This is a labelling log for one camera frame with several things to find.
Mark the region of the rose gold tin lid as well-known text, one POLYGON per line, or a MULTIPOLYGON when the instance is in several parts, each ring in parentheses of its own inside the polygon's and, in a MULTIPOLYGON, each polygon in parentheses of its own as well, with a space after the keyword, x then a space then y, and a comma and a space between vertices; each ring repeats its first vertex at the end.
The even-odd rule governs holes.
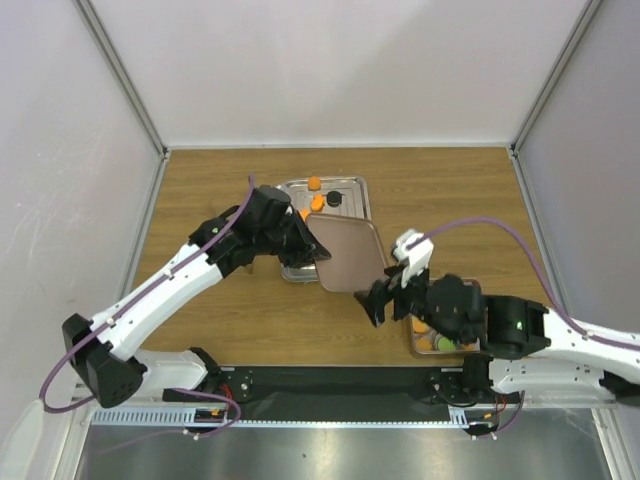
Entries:
POLYGON ((371 220, 312 213, 306 225, 331 255, 330 259, 315 262, 325 290, 332 293, 368 290, 384 277, 387 258, 371 220))

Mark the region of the orange flower cookie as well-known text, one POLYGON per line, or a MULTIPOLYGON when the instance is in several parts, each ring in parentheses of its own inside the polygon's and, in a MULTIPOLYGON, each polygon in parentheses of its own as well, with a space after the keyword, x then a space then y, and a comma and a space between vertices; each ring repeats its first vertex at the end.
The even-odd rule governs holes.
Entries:
POLYGON ((429 338, 419 337, 415 340, 414 346, 419 352, 429 352, 433 350, 433 345, 429 338))

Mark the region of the green round cookie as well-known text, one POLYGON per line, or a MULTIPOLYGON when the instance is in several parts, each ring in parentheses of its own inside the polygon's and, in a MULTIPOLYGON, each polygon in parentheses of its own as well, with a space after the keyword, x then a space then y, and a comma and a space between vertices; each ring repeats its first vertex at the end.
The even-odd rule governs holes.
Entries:
POLYGON ((437 347, 438 351, 456 351, 458 349, 456 344, 446 337, 440 337, 436 341, 435 346, 437 347))

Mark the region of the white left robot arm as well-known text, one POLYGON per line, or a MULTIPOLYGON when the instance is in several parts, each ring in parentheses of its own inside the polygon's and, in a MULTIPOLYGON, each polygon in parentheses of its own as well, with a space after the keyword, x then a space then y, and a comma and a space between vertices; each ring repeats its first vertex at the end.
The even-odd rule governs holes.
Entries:
POLYGON ((213 398, 220 377, 206 352, 153 352, 141 346, 189 301, 258 256, 299 268, 331 254, 288 194, 268 185, 250 186, 241 204, 204 221, 159 271, 115 305, 89 319, 69 317, 62 327, 69 363, 92 399, 112 408, 135 395, 166 390, 213 398))

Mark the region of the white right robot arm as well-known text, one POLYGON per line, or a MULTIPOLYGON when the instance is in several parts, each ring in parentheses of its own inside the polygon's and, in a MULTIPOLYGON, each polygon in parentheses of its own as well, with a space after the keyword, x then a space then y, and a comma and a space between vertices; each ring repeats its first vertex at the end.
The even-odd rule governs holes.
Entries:
POLYGON ((410 229, 392 247, 395 265, 355 293, 374 326, 393 307, 396 320, 419 320, 457 345, 470 345, 462 369, 431 380, 446 401, 490 395, 639 403, 639 336, 581 322, 557 307, 511 295, 489 295, 454 274, 431 279, 434 245, 410 229))

